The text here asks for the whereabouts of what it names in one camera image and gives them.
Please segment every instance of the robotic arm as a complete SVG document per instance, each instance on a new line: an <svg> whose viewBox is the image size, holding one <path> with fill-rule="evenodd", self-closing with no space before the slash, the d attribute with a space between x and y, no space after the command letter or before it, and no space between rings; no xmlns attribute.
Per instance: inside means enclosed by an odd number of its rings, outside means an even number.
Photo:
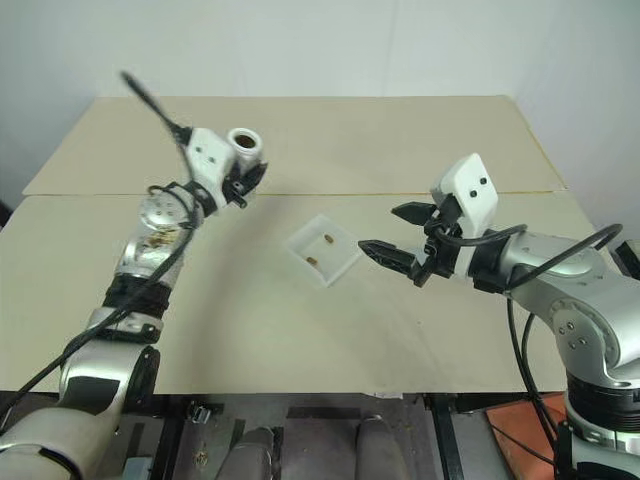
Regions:
<svg viewBox="0 0 640 480"><path fill-rule="evenodd" d="M0 437L2 478L91 475L120 415L153 393L160 353L151 345L160 338L194 229L230 203L244 208L265 173L262 141L251 130L231 130L226 139L204 128L171 123L171 130L186 153L190 181L149 189L105 300L89 319L85 334L92 339L63 365L60 401ZM123 306L125 314L113 321Z"/></svg>
<svg viewBox="0 0 640 480"><path fill-rule="evenodd" d="M595 235L583 248L574 240L530 233L525 225L489 230L498 196L477 154L456 163L432 194L435 204L411 202L392 210L424 228L422 252L379 240L361 241L360 247L416 286L434 273L455 276L540 317L555 335L567 371L568 423L559 429L556 475L640 478L640 284L607 268L589 247L603 240ZM605 230L600 245L618 231ZM615 476L622 472L635 476Z"/></svg>

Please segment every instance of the black cable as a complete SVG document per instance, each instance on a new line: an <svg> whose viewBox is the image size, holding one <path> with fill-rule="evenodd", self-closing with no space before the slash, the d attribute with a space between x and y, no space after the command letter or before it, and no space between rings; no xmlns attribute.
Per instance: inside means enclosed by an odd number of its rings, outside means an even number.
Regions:
<svg viewBox="0 0 640 480"><path fill-rule="evenodd" d="M169 129L171 133L171 138L175 140L178 151L181 154L181 158L185 167L187 168L187 173L190 181L194 181L194 172L193 168L189 163L189 159L187 158L187 154L184 151L184 148L180 144L178 136L175 134L176 128L178 125L173 123L166 114L162 111L158 103L153 99L153 97L128 73L123 72L122 77L131 87L131 89L138 95L138 97L151 108L156 114L160 116L165 126ZM180 203L186 208L188 212L188 224L186 225L187 234L185 235L182 243L169 255L156 270L147 278L145 283L143 283L131 296L125 300L122 305L117 307L111 314L109 314L104 320L102 320L97 325L92 328L85 330L84 332L76 335L71 341L67 344L64 351L58 355L52 362L50 362L46 367L40 370L36 375L34 375L31 380L25 383L22 388L16 391L11 397L0 407L0 418L3 418L4 415L15 405L17 404L33 387L35 387L38 383L40 383L47 375L53 372L56 368L62 366L65 361L67 361L71 355L77 352L80 348L86 345L90 340L96 338L102 331L106 328L115 325L124 319L127 315L131 313L130 307L134 304L136 300L138 300L144 293L156 282L158 282L164 274L166 274L171 267L176 263L176 261L180 258L180 256L184 253L185 249L191 242L193 238L194 230L197 226L196 220L196 207L195 207L195 198L193 198L193 203L191 208L186 207L186 203L179 198Z"/></svg>
<svg viewBox="0 0 640 480"><path fill-rule="evenodd" d="M534 395L534 398L532 399L532 401L536 401L538 403L538 406L540 407L540 409L542 410L542 413L547 419L549 426L551 427L551 429L553 430L553 433L557 437L558 426L556 425L555 420L551 416L551 413L549 412L547 405L544 403L544 400L542 399L542 396L538 391L536 382L533 380L531 369L529 368L529 356L527 353L527 349L529 345L529 334L531 333L531 327L533 326L533 321L535 320L535 318L536 316L533 313L530 313L529 317L527 318L527 323L525 323L524 325L524 332L522 333L522 346L520 347L520 354L522 355L522 367L527 377L527 381L529 382L529 387L531 388L531 391L533 392L533 395Z"/></svg>
<svg viewBox="0 0 640 480"><path fill-rule="evenodd" d="M515 316L513 314L513 300L511 300L510 298L507 299L507 319L509 323L509 333L511 335L511 344L513 346L513 353L516 357L516 363L518 364L518 370L520 370L520 376L522 377L524 386L527 389L527 393L529 394L529 397L533 400L535 397L534 397L533 391L531 390L531 386L529 385L528 378L524 371L522 356L520 354L520 346L518 344L518 334L516 332ZM547 437L547 440L549 441L549 445L551 445L551 448L555 448L555 438L553 437L553 433L546 421L544 413L539 408L539 405L536 401L532 401L531 405L533 406L536 412L536 415L538 416L538 420L540 420L540 425L542 426L542 429L544 430L544 434Z"/></svg>
<svg viewBox="0 0 640 480"><path fill-rule="evenodd" d="M527 226L524 223L520 225L514 225L513 227L505 228L498 232L491 232L482 237L477 238L460 238L447 235L442 230L436 229L434 234L438 240L442 243L453 245L454 247L478 247L481 245L487 245L489 243L499 242L505 238L509 238L516 233L522 233L527 230Z"/></svg>
<svg viewBox="0 0 640 480"><path fill-rule="evenodd" d="M594 248L596 250L600 250L607 243L613 240L615 236L618 235L621 231L622 231L622 225L620 225L619 223L614 223L612 225L609 225L608 227L603 228L602 230L597 231L593 235L589 235L584 240L576 243L570 248L567 248L565 251L556 255L551 260L544 262L539 267L536 267L530 272L525 273L523 276L515 279L509 284L507 289L513 290L514 288L517 288L521 285L524 285L527 282L530 282L537 276L542 275L547 270L550 270L556 265L558 265L559 263L564 262L567 258L572 257L576 253L580 253L582 250L585 250L586 248L589 248L595 242L599 241L599 243Z"/></svg>
<svg viewBox="0 0 640 480"><path fill-rule="evenodd" d="M544 455L542 455L541 453L536 452L534 449L532 449L531 447L527 447L524 443L522 443L520 440L516 440L515 438L513 438L511 435L509 435L507 432L505 432L504 430L496 427L493 423L489 422L489 425L491 426L491 428L493 428L496 432L498 432L500 435L504 436L505 438L507 438L508 440L512 441L513 443L515 443L516 445L518 445L520 448L522 448L525 452L529 453L530 455L533 455L534 457L542 460L545 463L548 463L549 465L553 465L553 461L550 458L545 457Z"/></svg>

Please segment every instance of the beige cardboard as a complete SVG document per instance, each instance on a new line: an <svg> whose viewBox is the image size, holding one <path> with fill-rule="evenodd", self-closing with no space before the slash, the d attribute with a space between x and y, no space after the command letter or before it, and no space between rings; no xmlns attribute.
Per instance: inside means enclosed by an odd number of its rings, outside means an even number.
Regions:
<svg viewBox="0 0 640 480"><path fill-rule="evenodd" d="M420 229L389 210L428 198L259 196L208 219L164 317L156 392L521 391L503 297L439 277L418 289L367 258L322 288L283 247L318 213L358 238L420 244ZM0 234L0 389L20 387L84 328L139 201L30 197L14 214ZM567 192L501 195L496 225L520 222L574 238L592 231ZM564 388L542 323L530 359L540 390Z"/></svg>
<svg viewBox="0 0 640 480"><path fill-rule="evenodd" d="M184 125L255 129L271 194L426 192L459 158L482 156L500 192L564 189L507 97L169 97ZM134 98L99 98L26 195L144 193L184 179L175 146Z"/></svg>

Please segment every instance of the table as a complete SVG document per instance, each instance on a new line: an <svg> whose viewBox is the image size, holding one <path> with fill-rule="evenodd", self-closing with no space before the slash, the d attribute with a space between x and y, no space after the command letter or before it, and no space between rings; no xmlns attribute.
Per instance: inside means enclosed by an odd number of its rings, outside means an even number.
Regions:
<svg viewBox="0 0 640 480"><path fill-rule="evenodd" d="M484 155L502 192L497 226L589 234L507 99L163 103L198 125L259 130L272 164L250 208L229 209L197 232L165 314L156 393L522 390L503 297L439 277L418 289L366 258L323 288L283 246L319 213L357 238L422 244L421 230L389 210L429 201L421 192L470 150ZM214 105L224 125L207 121ZM411 121L397 124L403 112ZM154 122L132 99L99 99L25 190L31 196L0 234L0 389L18 388L84 328L136 222L139 193L178 175ZM423 131L428 141L418 146L395 140ZM388 161L372 162L376 153ZM539 388L563 389L551 333L534 328L530 348ZM39 389L57 390L56 379Z"/></svg>

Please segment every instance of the white wall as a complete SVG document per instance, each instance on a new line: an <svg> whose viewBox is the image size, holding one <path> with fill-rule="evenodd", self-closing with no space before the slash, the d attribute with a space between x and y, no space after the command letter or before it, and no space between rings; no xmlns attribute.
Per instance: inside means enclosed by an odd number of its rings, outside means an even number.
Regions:
<svg viewBox="0 0 640 480"><path fill-rule="evenodd" d="M126 68L159 95L511 95L592 219L626 208L640 237L638 4L5 1L0 198L19 203L94 95L128 94Z"/></svg>

